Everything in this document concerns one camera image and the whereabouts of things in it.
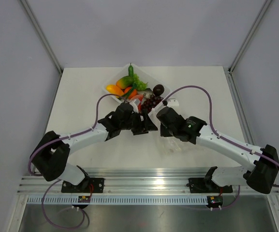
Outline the clear zip top bag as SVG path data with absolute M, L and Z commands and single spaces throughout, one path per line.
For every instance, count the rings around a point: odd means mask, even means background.
M 182 154 L 188 151 L 189 145 L 175 137 L 162 137 L 163 149 L 168 154 Z

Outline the green orange mango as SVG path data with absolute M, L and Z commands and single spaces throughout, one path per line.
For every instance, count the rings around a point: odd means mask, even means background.
M 131 76 L 124 76 L 122 78 L 120 78 L 117 82 L 116 82 L 116 86 L 120 89 L 126 89 L 127 87 L 131 87 L 134 83 L 134 78 Z

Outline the green scallion bunch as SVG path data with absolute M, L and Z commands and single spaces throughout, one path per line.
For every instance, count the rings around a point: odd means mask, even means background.
M 129 97 L 132 95 L 132 93 L 136 90 L 137 84 L 133 83 L 133 85 L 131 87 L 127 87 L 126 88 L 126 92 L 118 97 L 119 100 L 124 100 L 125 102 L 129 99 Z

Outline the green chili pepper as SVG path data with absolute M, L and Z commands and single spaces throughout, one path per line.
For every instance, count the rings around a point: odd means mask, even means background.
M 134 69 L 133 69 L 133 66 L 132 66 L 131 63 L 129 64 L 129 67 L 128 67 L 128 75 L 129 75 L 130 77 L 133 77 L 133 76 L 134 76 Z

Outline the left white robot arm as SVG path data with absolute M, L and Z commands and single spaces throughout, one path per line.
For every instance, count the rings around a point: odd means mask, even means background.
M 121 103 L 115 111 L 85 131 L 66 136 L 54 131 L 47 132 L 31 154 L 29 162 L 46 181 L 62 180 L 66 185 L 63 192 L 92 192 L 94 185 L 88 173 L 80 166 L 68 163 L 72 153 L 113 139 L 124 130 L 130 130 L 133 135 L 141 135 L 157 129 L 147 111 L 140 114 L 136 106 Z

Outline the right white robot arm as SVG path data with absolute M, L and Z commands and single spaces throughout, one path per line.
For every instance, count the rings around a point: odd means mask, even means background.
M 213 192 L 225 186 L 241 185 L 262 194 L 271 192 L 279 172 L 274 147 L 261 148 L 216 135 L 205 121 L 194 116 L 184 119 L 170 107 L 161 109 L 156 117 L 161 123 L 162 137 L 175 137 L 182 142 L 207 147 L 239 164 L 230 168 L 211 167 L 203 178 L 201 191 Z

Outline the orange tangerine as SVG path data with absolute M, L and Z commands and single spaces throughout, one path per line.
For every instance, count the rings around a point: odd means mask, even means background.
M 133 87 L 127 87 L 126 89 L 124 89 L 124 94 L 128 96 L 128 99 L 131 99 L 132 97 L 137 95 L 137 90 Z

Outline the purple grape bunch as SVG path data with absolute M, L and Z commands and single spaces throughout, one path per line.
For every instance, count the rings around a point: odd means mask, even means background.
M 155 108 L 161 101 L 163 97 L 156 96 L 154 94 L 150 95 L 148 98 L 145 98 L 143 103 L 141 104 L 140 112 L 150 113 L 153 108 Z

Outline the grey toy fish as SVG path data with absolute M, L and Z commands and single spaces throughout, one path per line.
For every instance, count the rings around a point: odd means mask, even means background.
M 146 88 L 145 90 L 142 91 L 137 91 L 139 95 L 143 95 L 145 98 L 150 98 L 151 95 L 153 95 L 153 91 L 150 88 Z

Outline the green grape bunch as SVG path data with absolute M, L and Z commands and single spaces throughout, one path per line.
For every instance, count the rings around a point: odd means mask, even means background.
M 145 90 L 147 88 L 148 83 L 145 83 L 145 82 L 141 81 L 139 76 L 136 73 L 134 73 L 133 79 L 134 79 L 134 83 L 137 84 L 137 87 L 136 87 L 137 91 L 138 90 L 142 91 L 142 90 Z

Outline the small circuit board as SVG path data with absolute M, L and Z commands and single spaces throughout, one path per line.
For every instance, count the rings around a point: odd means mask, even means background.
M 91 197 L 90 196 L 78 196 L 79 203 L 90 203 Z
M 219 207 L 223 205 L 223 197 L 220 196 L 207 196 L 207 206 L 208 207 Z

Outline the left small circuit board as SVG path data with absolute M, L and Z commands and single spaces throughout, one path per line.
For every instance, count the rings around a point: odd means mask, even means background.
M 90 203 L 91 197 L 90 196 L 78 196 L 79 203 Z

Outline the aluminium mounting rail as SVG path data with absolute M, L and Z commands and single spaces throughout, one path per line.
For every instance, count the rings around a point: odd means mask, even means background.
M 208 168 L 86 168 L 85 171 L 91 177 L 104 178 L 103 195 L 195 195 L 186 186 L 188 179 L 203 177 Z M 43 194 L 53 182 L 47 182 L 43 177 L 22 176 L 17 195 Z M 240 194 L 268 196 L 247 186 L 241 186 Z M 273 188 L 269 195 L 278 194 L 277 188 Z

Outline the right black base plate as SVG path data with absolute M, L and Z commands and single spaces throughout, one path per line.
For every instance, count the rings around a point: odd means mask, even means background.
M 205 181 L 203 177 L 189 178 L 186 184 L 190 193 L 233 193 L 232 186 L 219 187 L 212 181 Z

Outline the aluminium frame post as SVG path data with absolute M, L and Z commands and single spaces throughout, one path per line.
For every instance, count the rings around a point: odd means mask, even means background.
M 237 54 L 235 55 L 234 60 L 232 61 L 231 65 L 228 68 L 228 72 L 230 75 L 234 73 L 234 70 L 238 66 L 239 62 L 243 58 L 245 52 L 247 51 L 249 44 L 251 43 L 252 39 L 254 38 L 257 30 L 259 29 L 262 21 L 264 20 L 268 10 L 270 9 L 273 0 L 265 0 L 259 10 L 259 12 L 256 15 L 256 18 L 254 19 L 246 37 L 244 38 Z
M 55 66 L 59 76 L 62 77 L 63 67 L 60 64 L 56 54 L 54 53 L 29 1 L 28 0 L 19 0 L 18 3 L 20 4 L 23 11 L 25 12 L 27 18 L 29 19 L 37 37 L 39 38 L 43 48 L 45 49 L 45 51 L 48 54 L 49 58 L 51 59 L 53 65 Z

